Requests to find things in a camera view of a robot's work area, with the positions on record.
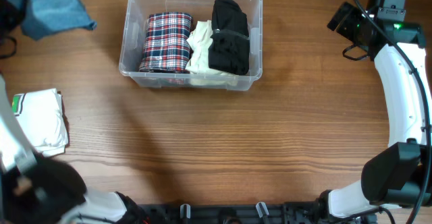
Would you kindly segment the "blue denim jeans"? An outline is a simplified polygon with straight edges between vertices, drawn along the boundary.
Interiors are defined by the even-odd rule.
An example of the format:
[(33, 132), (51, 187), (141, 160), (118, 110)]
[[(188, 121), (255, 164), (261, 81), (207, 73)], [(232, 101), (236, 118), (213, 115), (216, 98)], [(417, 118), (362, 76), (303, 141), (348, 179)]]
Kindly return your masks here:
[(33, 40), (77, 28), (94, 30), (96, 27), (81, 0), (28, 0), (21, 23), (23, 35)]

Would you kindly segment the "white graphic t-shirt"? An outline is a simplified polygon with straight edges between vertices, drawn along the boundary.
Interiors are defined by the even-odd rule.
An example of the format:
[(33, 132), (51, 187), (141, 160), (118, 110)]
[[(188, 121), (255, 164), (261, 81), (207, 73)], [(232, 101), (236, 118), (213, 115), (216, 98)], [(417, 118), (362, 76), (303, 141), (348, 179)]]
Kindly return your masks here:
[(12, 110), (24, 134), (44, 157), (65, 152), (69, 144), (62, 95), (51, 88), (13, 96)]

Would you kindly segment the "black knit garment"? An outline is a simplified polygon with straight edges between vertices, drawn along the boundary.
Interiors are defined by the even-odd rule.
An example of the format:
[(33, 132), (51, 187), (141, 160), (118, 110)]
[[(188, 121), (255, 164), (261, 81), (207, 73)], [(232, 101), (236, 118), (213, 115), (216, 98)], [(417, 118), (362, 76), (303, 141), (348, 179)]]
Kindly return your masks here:
[(247, 15), (234, 0), (215, 0), (212, 12), (213, 42), (209, 67), (245, 76), (249, 71), (250, 38)]

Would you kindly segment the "cream cloth garment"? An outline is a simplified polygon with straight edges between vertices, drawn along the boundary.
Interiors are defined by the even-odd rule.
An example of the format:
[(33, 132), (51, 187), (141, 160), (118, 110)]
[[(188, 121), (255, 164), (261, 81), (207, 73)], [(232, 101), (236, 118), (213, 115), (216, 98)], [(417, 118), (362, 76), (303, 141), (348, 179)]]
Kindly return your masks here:
[(191, 74), (210, 75), (210, 76), (231, 76), (227, 72), (209, 67), (209, 47), (213, 39), (211, 21), (197, 21), (195, 29), (190, 33), (186, 40), (192, 49), (192, 55), (186, 64), (186, 70)]

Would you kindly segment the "red plaid shirt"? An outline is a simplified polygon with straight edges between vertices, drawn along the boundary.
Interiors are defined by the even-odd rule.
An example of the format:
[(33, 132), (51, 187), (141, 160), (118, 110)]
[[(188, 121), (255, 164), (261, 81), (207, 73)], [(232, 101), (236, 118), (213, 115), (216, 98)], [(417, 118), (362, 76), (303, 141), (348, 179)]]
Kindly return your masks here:
[(187, 39), (193, 17), (184, 12), (151, 14), (146, 21), (146, 38), (138, 71), (185, 74), (192, 49)]

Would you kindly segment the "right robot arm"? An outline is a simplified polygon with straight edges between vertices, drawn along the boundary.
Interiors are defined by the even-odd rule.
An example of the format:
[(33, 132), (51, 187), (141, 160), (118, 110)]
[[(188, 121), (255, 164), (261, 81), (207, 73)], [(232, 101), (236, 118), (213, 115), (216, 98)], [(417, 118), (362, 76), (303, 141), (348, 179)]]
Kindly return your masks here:
[(404, 18), (406, 0), (343, 3), (328, 28), (364, 51), (381, 79), (389, 119), (387, 148), (368, 161), (358, 181), (320, 195), (311, 218), (370, 223), (377, 213), (410, 209), (413, 223), (431, 206), (431, 93), (421, 25)]

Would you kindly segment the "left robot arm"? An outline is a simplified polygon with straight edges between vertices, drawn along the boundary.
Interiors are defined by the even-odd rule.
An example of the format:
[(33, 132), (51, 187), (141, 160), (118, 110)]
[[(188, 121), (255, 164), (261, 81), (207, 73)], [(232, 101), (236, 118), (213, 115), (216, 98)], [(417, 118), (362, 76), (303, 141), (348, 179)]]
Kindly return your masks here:
[[(23, 21), (33, 0), (1, 0), (1, 40)], [(55, 14), (65, 16), (61, 28), (36, 34), (35, 39), (75, 28), (94, 30), (80, 0), (65, 1)], [(102, 202), (91, 202), (90, 192), (78, 172), (62, 161), (48, 159), (36, 152), (24, 135), (7, 99), (5, 80), (1, 75), (1, 221), (11, 223), (72, 223), (75, 219), (98, 223), (150, 223), (150, 217), (132, 199), (119, 192), (101, 192)], [(18, 181), (31, 186), (18, 193)]]

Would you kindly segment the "clear plastic storage bin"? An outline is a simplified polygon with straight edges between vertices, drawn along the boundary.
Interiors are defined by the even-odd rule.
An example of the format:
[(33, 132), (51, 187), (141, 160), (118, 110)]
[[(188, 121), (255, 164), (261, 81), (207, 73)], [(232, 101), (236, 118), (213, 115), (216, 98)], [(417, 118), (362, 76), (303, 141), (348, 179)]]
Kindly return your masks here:
[(210, 20), (214, 0), (128, 0), (119, 71), (139, 86), (147, 88), (190, 87), (247, 91), (263, 74), (263, 0), (233, 0), (247, 16), (250, 54), (245, 76), (205, 76), (139, 72), (146, 39), (147, 19), (151, 14), (180, 11), (193, 21)]

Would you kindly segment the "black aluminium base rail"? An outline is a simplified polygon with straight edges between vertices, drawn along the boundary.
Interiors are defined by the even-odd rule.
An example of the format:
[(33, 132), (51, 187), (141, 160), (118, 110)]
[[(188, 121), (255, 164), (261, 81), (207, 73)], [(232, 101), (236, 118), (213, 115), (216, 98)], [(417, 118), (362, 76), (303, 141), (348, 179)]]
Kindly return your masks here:
[(315, 202), (286, 202), (265, 204), (260, 202), (248, 205), (208, 205), (189, 204), (146, 204), (141, 208), (148, 215), (145, 223), (272, 223), (306, 224), (337, 223), (333, 217), (326, 217), (323, 209)]

